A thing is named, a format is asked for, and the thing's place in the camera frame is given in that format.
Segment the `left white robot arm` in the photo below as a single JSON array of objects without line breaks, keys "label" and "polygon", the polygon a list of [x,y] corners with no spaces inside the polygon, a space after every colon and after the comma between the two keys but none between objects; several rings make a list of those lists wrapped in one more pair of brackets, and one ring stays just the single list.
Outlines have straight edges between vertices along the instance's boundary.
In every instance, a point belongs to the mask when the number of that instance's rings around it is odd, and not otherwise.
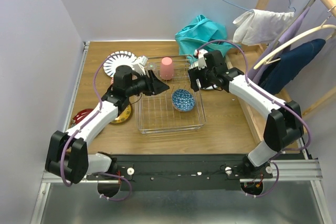
[{"label": "left white robot arm", "polygon": [[112,85],[89,115],[67,131],[53,133],[46,171],[60,176],[66,186],[79,183],[88,174],[99,173],[104,179],[112,179],[117,171],[116,159],[106,153],[90,155],[88,146],[127,108],[130,97],[158,95],[169,88],[152,70],[139,74],[127,65],[118,66]]}]

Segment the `blue patterned bowl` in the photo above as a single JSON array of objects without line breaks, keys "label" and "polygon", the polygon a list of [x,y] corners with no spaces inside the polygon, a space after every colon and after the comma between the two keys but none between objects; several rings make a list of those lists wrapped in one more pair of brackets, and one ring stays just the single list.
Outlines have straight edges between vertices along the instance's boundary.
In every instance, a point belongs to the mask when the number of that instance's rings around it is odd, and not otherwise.
[{"label": "blue patterned bowl", "polygon": [[172,94],[172,104],[180,112],[189,112],[195,107],[195,99],[187,90],[177,89]]}]

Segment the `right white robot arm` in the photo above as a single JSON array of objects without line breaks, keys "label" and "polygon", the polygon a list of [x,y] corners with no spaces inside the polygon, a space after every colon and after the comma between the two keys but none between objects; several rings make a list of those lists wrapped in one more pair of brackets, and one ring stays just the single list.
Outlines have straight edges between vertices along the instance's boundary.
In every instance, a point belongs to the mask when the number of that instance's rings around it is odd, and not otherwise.
[{"label": "right white robot arm", "polygon": [[209,87],[224,90],[244,100],[266,120],[263,140],[243,158],[240,166],[246,177],[255,177],[272,157],[302,137],[300,106],[254,86],[241,70],[227,67],[220,51],[201,49],[195,53],[198,59],[188,70],[193,91]]}]

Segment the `clear glass cup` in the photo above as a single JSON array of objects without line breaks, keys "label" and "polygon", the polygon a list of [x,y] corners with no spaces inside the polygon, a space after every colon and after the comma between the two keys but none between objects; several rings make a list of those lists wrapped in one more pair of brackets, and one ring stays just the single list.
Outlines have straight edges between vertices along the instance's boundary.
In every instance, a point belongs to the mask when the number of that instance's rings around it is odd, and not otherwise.
[{"label": "clear glass cup", "polygon": [[149,73],[150,71],[153,72],[155,76],[157,76],[158,73],[158,67],[155,62],[149,62],[146,64],[146,71]]}]

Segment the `wire dish rack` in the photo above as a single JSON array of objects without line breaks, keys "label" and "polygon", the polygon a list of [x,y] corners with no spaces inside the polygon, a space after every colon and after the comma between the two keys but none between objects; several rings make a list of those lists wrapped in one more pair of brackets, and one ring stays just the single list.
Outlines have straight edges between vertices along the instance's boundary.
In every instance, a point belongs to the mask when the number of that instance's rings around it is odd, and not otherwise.
[{"label": "wire dish rack", "polygon": [[[201,128],[206,122],[202,96],[191,89],[188,69],[193,68],[189,55],[170,56],[174,67],[174,75],[164,80],[170,88],[156,96],[142,96],[135,103],[138,129],[142,134],[166,133]],[[192,96],[188,100],[188,109],[183,110],[174,102],[179,90],[187,91]]]}]

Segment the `pink plastic cup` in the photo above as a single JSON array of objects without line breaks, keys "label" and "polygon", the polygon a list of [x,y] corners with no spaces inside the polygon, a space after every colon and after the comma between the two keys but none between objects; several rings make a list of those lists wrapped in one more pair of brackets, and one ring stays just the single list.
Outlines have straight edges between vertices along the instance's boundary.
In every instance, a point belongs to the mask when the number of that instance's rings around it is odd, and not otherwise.
[{"label": "pink plastic cup", "polygon": [[171,80],[174,77],[174,63],[172,58],[162,58],[160,64],[160,77],[163,80]]}]

